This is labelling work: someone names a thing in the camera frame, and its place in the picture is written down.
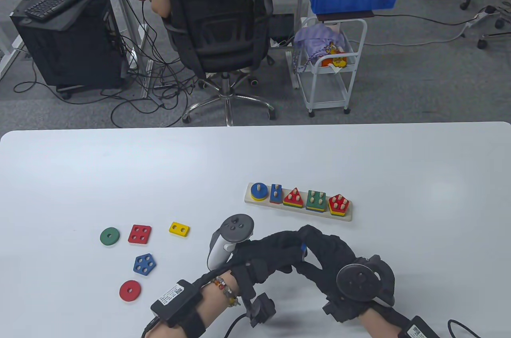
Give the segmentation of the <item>person's right hand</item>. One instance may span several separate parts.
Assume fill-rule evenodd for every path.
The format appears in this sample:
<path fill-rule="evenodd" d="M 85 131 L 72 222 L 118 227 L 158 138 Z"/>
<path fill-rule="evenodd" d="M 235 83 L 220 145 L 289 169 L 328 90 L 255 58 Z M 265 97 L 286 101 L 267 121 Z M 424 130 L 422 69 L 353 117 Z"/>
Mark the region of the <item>person's right hand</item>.
<path fill-rule="evenodd" d="M 326 296 L 326 314 L 343 323 L 373 308 L 390 322 L 398 319 L 393 310 L 395 276 L 378 254 L 356 257 L 338 236 L 325 235 L 312 225 L 300 228 L 299 237 L 321 268 L 305 261 L 295 268 Z"/>

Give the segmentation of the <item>person's left hand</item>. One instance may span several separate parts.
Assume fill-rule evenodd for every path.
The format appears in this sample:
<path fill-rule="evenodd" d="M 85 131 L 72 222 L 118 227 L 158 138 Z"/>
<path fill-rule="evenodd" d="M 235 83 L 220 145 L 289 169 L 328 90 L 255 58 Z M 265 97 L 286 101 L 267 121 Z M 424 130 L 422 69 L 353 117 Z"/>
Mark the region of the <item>person's left hand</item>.
<path fill-rule="evenodd" d="M 293 265 L 307 256 L 305 243 L 296 231 L 282 231 L 257 241 L 236 245 L 228 262 L 236 285 L 234 295 L 242 298 L 255 296 L 254 285 L 263 284 L 275 272 L 289 274 Z"/>

